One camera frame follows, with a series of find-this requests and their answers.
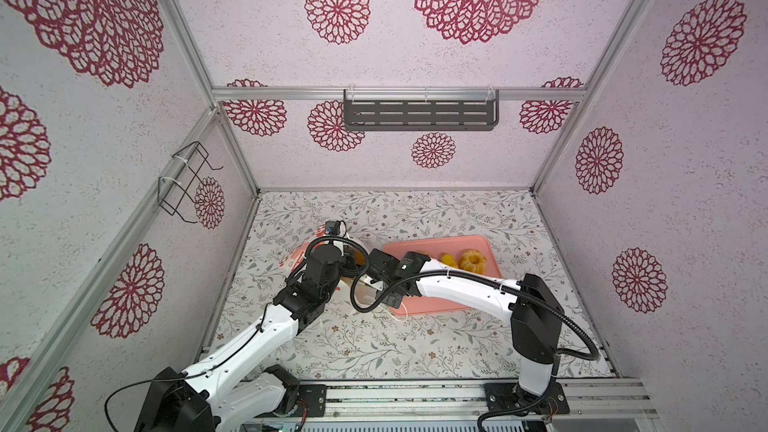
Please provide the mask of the white floral paper bag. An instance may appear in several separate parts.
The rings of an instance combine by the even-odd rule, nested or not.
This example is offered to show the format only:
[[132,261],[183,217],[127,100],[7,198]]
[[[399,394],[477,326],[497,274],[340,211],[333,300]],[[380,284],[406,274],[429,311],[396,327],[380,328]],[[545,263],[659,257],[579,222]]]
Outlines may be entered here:
[[[349,292],[352,307],[360,313],[375,310],[377,307],[373,310],[364,309],[365,306],[371,305],[373,302],[364,305],[355,297],[356,290],[362,284],[363,279],[369,277],[366,275],[366,264],[362,268],[355,266],[354,249],[359,250],[365,259],[370,253],[361,243],[350,237],[325,236],[323,225],[320,232],[301,249],[299,261],[289,272],[284,287],[296,282],[314,282],[317,285],[335,284],[337,287],[342,280],[349,279],[351,281]],[[278,308],[279,311],[287,313],[288,317],[295,321],[290,317],[290,312],[287,309],[282,306],[275,306],[273,300],[271,305]]]

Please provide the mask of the yellow croissant fake bread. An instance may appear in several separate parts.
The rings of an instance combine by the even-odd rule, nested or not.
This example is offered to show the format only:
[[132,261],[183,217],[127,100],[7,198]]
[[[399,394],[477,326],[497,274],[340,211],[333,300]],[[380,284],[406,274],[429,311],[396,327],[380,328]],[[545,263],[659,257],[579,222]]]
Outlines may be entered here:
[[454,258],[452,255],[450,255],[450,254],[443,254],[443,255],[441,256],[441,258],[440,258],[440,261],[441,261],[441,262],[442,262],[444,265],[447,265],[448,267],[451,267],[451,268],[456,268],[456,269],[458,269],[458,268],[459,268],[457,261],[456,261],[456,260],[455,260],[455,258]]

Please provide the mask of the orange bundt fake bread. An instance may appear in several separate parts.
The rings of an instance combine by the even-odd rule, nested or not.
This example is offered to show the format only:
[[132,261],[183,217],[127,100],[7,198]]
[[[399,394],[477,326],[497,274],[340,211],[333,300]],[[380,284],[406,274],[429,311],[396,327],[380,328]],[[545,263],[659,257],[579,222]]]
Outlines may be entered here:
[[483,275],[487,267],[487,258],[479,250],[465,251],[458,262],[461,270]]

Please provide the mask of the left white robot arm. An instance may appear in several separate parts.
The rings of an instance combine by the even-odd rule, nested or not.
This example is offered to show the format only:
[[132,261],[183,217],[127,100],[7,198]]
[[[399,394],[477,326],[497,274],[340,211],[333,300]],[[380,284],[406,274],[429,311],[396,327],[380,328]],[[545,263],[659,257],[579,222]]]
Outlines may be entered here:
[[289,413],[298,379],[271,366],[255,382],[241,380],[324,312],[342,277],[343,240],[312,241],[286,286],[259,318],[206,358],[181,372],[168,367],[150,382],[136,431],[237,431],[265,413]]

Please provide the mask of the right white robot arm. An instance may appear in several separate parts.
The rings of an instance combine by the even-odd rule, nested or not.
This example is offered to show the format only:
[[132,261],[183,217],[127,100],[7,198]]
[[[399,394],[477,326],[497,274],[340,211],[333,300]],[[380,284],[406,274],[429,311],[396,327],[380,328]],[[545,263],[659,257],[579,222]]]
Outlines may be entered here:
[[353,280],[350,300],[359,312],[370,312],[381,304],[396,307],[406,297],[426,297],[452,301],[508,323],[513,350],[521,357],[518,381],[510,405],[489,411],[488,417],[533,413],[555,391],[560,356],[564,354],[559,348],[560,335],[567,317],[534,275],[527,274],[518,281],[493,279],[425,254],[409,252],[399,260],[379,249],[372,251],[365,275],[381,288],[375,300],[364,306],[355,297],[361,280]]

